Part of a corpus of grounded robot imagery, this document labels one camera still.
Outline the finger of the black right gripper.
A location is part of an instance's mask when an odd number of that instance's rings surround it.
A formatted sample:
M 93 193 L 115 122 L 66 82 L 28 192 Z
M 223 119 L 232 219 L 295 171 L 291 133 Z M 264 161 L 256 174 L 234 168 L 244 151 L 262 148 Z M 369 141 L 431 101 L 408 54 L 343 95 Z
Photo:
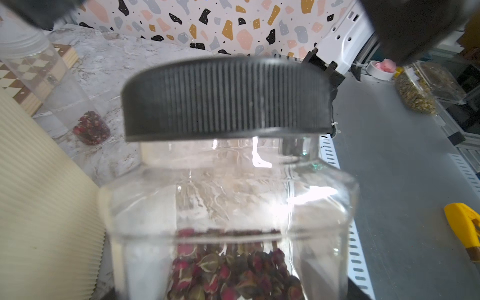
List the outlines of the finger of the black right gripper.
M 85 0 L 1 0 L 1 4 L 27 24 L 39 29 L 52 28 Z
M 478 0 L 364 0 L 380 48 L 397 64 L 410 64 L 468 22 Z

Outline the black lid brown jar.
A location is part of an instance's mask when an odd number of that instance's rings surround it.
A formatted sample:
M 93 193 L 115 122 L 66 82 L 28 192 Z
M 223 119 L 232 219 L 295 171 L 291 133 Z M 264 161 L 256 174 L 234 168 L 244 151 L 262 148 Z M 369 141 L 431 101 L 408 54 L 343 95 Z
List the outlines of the black lid brown jar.
M 344 300 L 359 186 L 320 137 L 143 142 L 99 210 L 120 300 Z

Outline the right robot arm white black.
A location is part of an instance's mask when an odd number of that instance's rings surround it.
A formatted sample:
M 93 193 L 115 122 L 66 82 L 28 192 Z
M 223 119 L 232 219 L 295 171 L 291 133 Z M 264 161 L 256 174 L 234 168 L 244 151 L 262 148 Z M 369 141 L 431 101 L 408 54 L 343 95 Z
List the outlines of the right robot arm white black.
M 3 40 L 73 23 L 225 55 L 305 59 L 349 70 L 372 35 L 404 63 L 462 26 L 478 1 L 2 1 Z

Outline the black round jar lid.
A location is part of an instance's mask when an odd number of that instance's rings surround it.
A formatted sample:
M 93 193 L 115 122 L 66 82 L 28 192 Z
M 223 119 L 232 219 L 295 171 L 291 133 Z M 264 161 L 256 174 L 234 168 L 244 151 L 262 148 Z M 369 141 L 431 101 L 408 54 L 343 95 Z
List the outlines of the black round jar lid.
M 335 131 L 325 73 L 276 58 L 217 56 L 156 66 L 133 76 L 121 100 L 130 143 Z

